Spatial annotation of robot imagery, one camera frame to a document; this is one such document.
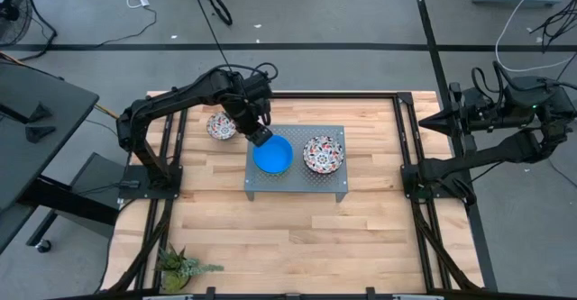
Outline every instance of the caster wheel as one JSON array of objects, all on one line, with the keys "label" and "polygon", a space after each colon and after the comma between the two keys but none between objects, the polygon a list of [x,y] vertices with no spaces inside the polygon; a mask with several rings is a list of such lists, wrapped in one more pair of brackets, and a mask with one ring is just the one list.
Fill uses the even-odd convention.
[{"label": "caster wheel", "polygon": [[50,241],[40,240],[40,242],[36,246],[34,246],[34,248],[39,253],[45,253],[50,251],[50,249],[52,249],[52,244],[50,243]]}]

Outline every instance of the fan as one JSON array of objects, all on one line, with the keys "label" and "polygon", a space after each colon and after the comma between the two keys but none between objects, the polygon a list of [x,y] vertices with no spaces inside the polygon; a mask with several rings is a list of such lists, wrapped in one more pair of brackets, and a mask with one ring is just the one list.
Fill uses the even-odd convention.
[{"label": "fan", "polygon": [[21,60],[37,58],[46,53],[57,36],[56,30],[38,13],[33,0],[0,0],[0,48],[14,45],[22,39],[30,27],[32,12],[35,12],[38,19],[52,30],[52,35],[46,38],[48,41],[41,52]]}]

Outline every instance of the black table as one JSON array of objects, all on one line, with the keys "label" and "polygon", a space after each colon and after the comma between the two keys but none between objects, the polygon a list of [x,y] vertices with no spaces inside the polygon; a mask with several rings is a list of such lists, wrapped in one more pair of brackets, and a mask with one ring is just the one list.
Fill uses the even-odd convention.
[{"label": "black table", "polygon": [[[76,195],[72,186],[41,174],[86,119],[97,100],[98,95],[57,77],[0,62],[0,103],[25,108],[42,102],[52,116],[28,125],[56,127],[55,132],[31,143],[25,137],[25,124],[0,116],[0,252],[38,205],[114,225],[117,206]],[[55,217],[52,210],[29,240],[29,245],[41,238]]]}]

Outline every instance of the blue bowl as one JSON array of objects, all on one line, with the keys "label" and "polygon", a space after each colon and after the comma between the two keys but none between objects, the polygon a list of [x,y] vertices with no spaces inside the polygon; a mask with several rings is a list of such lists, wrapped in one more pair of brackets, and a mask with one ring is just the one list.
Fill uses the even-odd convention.
[{"label": "blue bowl", "polygon": [[254,147],[252,159],[262,171],[280,174],[292,163],[292,147],[283,137],[273,135],[262,146]]}]

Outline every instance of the potted plant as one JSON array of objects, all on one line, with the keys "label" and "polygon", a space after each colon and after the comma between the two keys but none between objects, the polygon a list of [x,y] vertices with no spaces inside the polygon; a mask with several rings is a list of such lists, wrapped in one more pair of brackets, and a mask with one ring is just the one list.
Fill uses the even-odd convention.
[{"label": "potted plant", "polygon": [[184,248],[177,253],[172,245],[169,250],[160,250],[159,262],[155,268],[162,272],[162,289],[168,293],[175,293],[182,289],[193,276],[205,272],[222,271],[220,265],[200,265],[198,259],[184,257]]}]

